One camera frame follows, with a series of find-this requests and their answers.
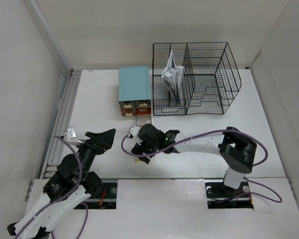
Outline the small wooden eraser block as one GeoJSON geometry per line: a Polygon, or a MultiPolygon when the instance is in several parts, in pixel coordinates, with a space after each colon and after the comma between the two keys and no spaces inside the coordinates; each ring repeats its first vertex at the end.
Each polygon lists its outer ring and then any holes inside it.
{"type": "Polygon", "coordinates": [[[135,158],[134,161],[135,161],[135,163],[140,163],[140,162],[141,162],[140,159],[139,159],[138,157],[135,158]]]}

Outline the teal mini drawer cabinet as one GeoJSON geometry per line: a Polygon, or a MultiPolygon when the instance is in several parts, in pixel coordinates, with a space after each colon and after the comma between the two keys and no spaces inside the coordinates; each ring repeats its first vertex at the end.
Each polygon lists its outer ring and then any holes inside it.
{"type": "Polygon", "coordinates": [[[137,126],[151,123],[151,90],[148,66],[119,68],[118,101],[122,116],[135,117],[137,126]]]}

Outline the white paper booklet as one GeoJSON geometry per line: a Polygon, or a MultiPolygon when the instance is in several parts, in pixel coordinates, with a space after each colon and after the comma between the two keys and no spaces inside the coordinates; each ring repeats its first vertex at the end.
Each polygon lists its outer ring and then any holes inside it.
{"type": "Polygon", "coordinates": [[[169,93],[177,103],[180,100],[179,90],[182,83],[183,72],[184,67],[176,65],[173,50],[170,50],[169,58],[166,67],[161,73],[161,77],[169,93]]]}

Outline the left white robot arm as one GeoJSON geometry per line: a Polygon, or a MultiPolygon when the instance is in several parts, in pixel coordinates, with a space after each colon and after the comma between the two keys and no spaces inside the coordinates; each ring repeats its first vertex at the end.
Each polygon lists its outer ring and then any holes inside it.
{"type": "Polygon", "coordinates": [[[8,233],[16,239],[47,239],[74,208],[88,207],[85,200],[92,199],[98,209],[103,208],[106,197],[113,197],[111,187],[90,168],[97,155],[111,149],[115,133],[114,128],[102,133],[88,131],[86,139],[78,139],[74,129],[68,128],[57,136],[71,153],[61,160],[23,219],[8,225],[8,233]]]}

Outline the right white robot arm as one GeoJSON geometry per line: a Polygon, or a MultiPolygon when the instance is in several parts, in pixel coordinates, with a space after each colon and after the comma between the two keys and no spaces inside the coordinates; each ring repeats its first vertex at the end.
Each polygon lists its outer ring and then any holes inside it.
{"type": "Polygon", "coordinates": [[[163,132],[152,124],[132,126],[129,138],[136,142],[131,153],[139,155],[139,160],[149,164],[157,152],[171,153],[208,153],[221,156],[228,165],[221,191],[226,196],[238,192],[243,178],[252,172],[257,145],[248,136],[234,127],[224,131],[190,135],[179,130],[163,132]]]}

